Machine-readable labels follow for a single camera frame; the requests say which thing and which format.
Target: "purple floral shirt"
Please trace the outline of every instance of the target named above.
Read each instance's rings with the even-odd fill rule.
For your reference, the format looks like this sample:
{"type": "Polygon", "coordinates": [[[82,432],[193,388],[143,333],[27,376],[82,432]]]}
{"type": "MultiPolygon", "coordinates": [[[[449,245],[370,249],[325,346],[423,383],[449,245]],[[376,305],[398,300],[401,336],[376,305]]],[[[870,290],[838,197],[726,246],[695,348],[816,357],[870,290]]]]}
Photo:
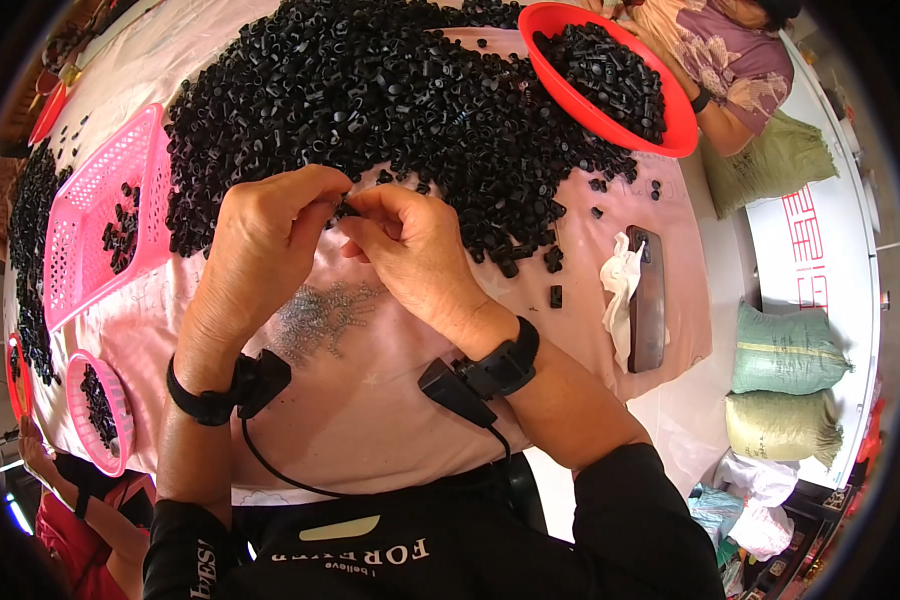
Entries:
{"type": "Polygon", "coordinates": [[[715,6],[721,1],[646,0],[630,15],[759,136],[790,95],[794,66],[778,33],[738,25],[715,6]]]}

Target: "black watch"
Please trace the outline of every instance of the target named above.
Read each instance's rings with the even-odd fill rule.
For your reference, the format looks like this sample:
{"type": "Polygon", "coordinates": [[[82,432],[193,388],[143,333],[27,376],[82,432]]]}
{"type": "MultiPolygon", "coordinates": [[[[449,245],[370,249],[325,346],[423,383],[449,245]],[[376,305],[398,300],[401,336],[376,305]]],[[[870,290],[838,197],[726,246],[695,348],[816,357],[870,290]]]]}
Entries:
{"type": "Polygon", "coordinates": [[[174,374],[174,357],[167,365],[167,390],[169,397],[184,413],[202,426],[217,427],[230,423],[234,406],[240,406],[237,415],[252,419],[276,395],[290,383],[290,365],[269,350],[263,350],[259,358],[240,354],[233,367],[233,380],[227,391],[204,391],[193,395],[184,390],[174,374]]]}
{"type": "Polygon", "coordinates": [[[526,318],[517,320],[516,342],[506,340],[483,360],[461,358],[453,361],[451,370],[442,359],[434,359],[416,382],[420,391],[476,426],[492,425],[497,416],[484,402],[498,394],[513,394],[537,374],[534,359],[540,334],[526,318]]]}
{"type": "Polygon", "coordinates": [[[696,96],[693,102],[690,102],[690,108],[693,109],[694,114],[698,114],[705,109],[713,98],[709,89],[699,84],[697,86],[699,87],[699,95],[696,96]]]}

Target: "pink plastic basket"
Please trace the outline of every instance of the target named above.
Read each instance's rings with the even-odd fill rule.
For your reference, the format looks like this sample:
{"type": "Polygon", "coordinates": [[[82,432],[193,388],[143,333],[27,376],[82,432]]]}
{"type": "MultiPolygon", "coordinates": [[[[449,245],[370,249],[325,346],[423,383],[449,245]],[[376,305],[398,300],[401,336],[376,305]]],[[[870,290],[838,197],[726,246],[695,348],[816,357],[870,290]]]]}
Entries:
{"type": "Polygon", "coordinates": [[[133,453],[134,442],[133,414],[120,379],[107,363],[86,350],[77,350],[71,354],[70,364],[67,365],[66,386],[70,418],[73,420],[73,427],[76,428],[76,435],[80,438],[83,449],[90,455],[93,464],[104,474],[120,477],[127,468],[127,459],[133,453]],[[90,363],[96,371],[96,378],[103,386],[110,411],[113,413],[113,423],[117,427],[116,453],[104,445],[97,428],[90,422],[87,395],[81,391],[81,384],[84,383],[84,367],[87,363],[90,363]]]}
{"type": "Polygon", "coordinates": [[[152,103],[106,140],[60,188],[49,210],[43,259],[43,306],[50,333],[104,296],[170,259],[167,194],[170,139],[160,126],[163,106],[152,103]],[[102,236],[114,207],[132,210],[121,185],[140,186],[137,248],[113,274],[102,236]]]}

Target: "black t-shirt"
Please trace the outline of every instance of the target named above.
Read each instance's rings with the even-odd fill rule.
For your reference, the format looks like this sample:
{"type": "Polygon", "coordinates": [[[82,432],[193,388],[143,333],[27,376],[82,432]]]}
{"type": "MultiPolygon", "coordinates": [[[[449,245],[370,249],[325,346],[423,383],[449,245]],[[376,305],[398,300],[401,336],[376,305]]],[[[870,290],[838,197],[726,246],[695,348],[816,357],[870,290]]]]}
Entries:
{"type": "Polygon", "coordinates": [[[259,548],[246,564],[210,512],[162,500],[144,599],[725,597],[709,537],[648,444],[620,447],[576,476],[574,544],[520,522],[498,489],[474,484],[482,478],[477,469],[377,496],[257,510],[242,524],[236,510],[235,528],[259,548]],[[341,522],[349,536],[326,527],[341,522]]]}

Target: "red shirt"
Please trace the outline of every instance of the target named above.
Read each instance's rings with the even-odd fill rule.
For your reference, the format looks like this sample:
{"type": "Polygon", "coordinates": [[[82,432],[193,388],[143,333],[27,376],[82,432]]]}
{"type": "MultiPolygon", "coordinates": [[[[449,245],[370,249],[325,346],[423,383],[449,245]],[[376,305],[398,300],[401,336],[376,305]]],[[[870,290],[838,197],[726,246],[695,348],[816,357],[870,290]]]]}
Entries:
{"type": "Polygon", "coordinates": [[[52,493],[43,494],[40,500],[34,534],[48,550],[60,555],[74,598],[127,599],[107,570],[110,546],[52,493]]]}

